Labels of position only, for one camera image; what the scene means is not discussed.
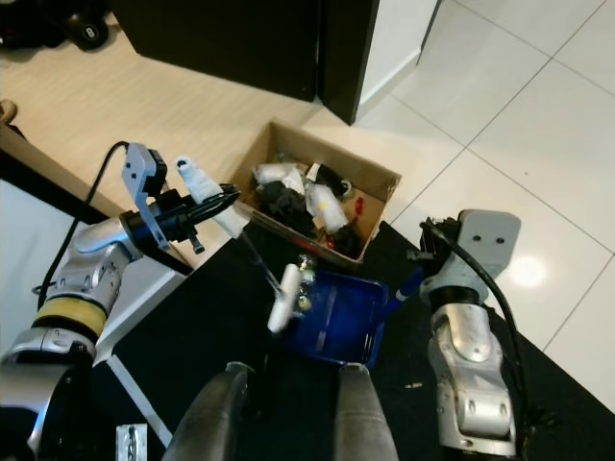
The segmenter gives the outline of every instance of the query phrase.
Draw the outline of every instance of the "red object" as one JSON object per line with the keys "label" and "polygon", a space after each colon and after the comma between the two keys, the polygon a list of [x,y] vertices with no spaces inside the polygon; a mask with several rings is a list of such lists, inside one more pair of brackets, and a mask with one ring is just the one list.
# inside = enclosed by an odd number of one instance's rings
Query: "red object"
{"label": "red object", "polygon": [[320,251],[318,250],[318,247],[316,247],[314,244],[309,243],[299,237],[293,237],[292,238],[292,242],[297,245],[298,247],[303,248],[304,250],[307,250],[311,253],[314,253],[315,255],[320,255]]}
{"label": "red object", "polygon": [[359,197],[355,202],[355,213],[357,216],[363,214],[363,202],[365,202],[365,200],[362,197]]}

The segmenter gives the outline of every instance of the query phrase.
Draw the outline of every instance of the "metal bracket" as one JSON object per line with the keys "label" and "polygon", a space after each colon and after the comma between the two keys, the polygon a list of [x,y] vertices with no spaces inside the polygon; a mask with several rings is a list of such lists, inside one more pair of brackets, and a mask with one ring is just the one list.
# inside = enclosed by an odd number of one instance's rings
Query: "metal bracket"
{"label": "metal bracket", "polygon": [[158,152],[150,151],[143,144],[131,142],[126,151],[122,179],[159,248],[168,251],[171,246],[156,221],[156,217],[147,206],[147,198],[156,197],[164,185],[166,166],[163,165],[164,162]]}
{"label": "metal bracket", "polygon": [[115,461],[147,461],[147,425],[115,428]]}
{"label": "metal bracket", "polygon": [[[468,209],[459,215],[461,229],[457,243],[494,279],[508,265],[521,229],[521,220],[510,213]],[[430,292],[443,286],[472,288],[484,302],[487,285],[463,259],[451,253],[442,269],[421,284],[421,300],[431,305]]]}

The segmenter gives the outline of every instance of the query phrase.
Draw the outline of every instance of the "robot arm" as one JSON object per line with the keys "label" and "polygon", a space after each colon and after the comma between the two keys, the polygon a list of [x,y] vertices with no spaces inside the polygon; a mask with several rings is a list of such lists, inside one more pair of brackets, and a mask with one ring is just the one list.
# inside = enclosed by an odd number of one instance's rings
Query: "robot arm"
{"label": "robot arm", "polygon": [[[511,214],[466,210],[436,227],[495,278],[508,265],[521,228]],[[432,310],[429,359],[437,387],[440,444],[462,452],[515,457],[517,430],[502,378],[503,353],[482,307],[489,290],[450,248],[424,228],[421,249],[433,254],[421,284]]]}
{"label": "robot arm", "polygon": [[[162,192],[166,165],[156,151],[128,145],[123,172],[138,212],[89,226],[68,247],[68,260],[46,296],[32,327],[22,331],[0,361],[0,459],[63,459],[63,447],[78,445],[87,408],[87,375],[95,344],[119,294],[126,266],[169,240],[189,239],[204,250],[194,226],[227,209],[238,191],[199,204],[177,190]],[[148,205],[148,197],[154,201]]]}

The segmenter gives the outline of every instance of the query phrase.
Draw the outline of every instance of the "metal clamp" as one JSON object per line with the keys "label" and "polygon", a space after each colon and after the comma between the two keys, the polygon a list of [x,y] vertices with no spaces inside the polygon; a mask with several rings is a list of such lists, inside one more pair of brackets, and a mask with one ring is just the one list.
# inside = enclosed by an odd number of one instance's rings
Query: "metal clamp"
{"label": "metal clamp", "polygon": [[171,246],[147,205],[148,197],[156,197],[160,193],[165,176],[166,165],[158,152],[135,142],[128,145],[122,179],[156,243],[161,250],[168,251]]}

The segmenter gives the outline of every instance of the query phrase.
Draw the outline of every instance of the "white tile floor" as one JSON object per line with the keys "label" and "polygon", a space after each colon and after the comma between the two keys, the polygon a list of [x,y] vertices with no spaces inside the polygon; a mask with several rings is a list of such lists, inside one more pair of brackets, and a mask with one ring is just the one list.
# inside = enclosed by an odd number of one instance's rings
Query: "white tile floor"
{"label": "white tile floor", "polygon": [[386,219],[521,217],[500,284],[520,330],[615,411],[615,0],[445,0],[416,70],[352,128],[306,127],[404,175]]}

